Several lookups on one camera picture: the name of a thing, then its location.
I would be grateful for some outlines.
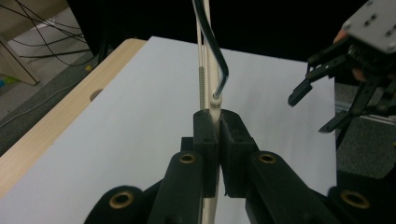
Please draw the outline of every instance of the white table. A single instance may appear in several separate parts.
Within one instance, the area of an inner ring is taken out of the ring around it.
[[[199,110],[196,45],[152,37],[0,201],[0,223],[83,223],[120,185],[146,189],[163,178]],[[222,108],[238,113],[261,150],[283,157],[327,194],[336,184],[333,80],[295,107],[287,100],[305,63],[223,51],[230,78]],[[222,197],[216,223],[249,223],[243,199]]]

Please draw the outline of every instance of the wooden edge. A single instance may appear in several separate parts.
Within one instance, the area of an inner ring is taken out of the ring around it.
[[[90,104],[91,95],[103,89],[145,43],[146,41],[139,39],[125,40],[0,157],[0,198],[8,193],[58,136]]]

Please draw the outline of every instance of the human hand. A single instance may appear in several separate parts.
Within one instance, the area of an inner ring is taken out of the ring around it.
[[[333,43],[336,43],[337,41],[340,41],[341,39],[347,37],[347,32],[345,30],[340,30],[337,34],[337,36],[335,37]],[[352,68],[352,75],[353,77],[361,82],[366,81],[366,78],[363,75],[363,72],[361,71],[361,69],[359,68]],[[396,74],[395,73],[391,73],[388,75],[389,79],[394,79],[396,78]]]

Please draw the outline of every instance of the white paper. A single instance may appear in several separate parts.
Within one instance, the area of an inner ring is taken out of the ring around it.
[[[333,80],[323,78],[295,107],[306,64],[223,50],[230,77],[222,108],[239,114],[260,150],[273,151],[316,191],[336,183]],[[199,110],[198,48],[152,37],[0,201],[0,223],[83,223],[120,185],[147,189],[163,178]],[[245,200],[224,196],[216,223],[249,223]]]

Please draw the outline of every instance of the white tabletop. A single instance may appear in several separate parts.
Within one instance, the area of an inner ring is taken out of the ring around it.
[[[273,151],[309,188],[336,184],[333,80],[287,103],[306,63],[224,49],[230,78],[222,108],[239,114],[260,150]],[[83,223],[108,190],[163,178],[199,110],[198,48],[152,37],[0,201],[0,223]],[[243,199],[223,197],[216,223],[249,223]]]

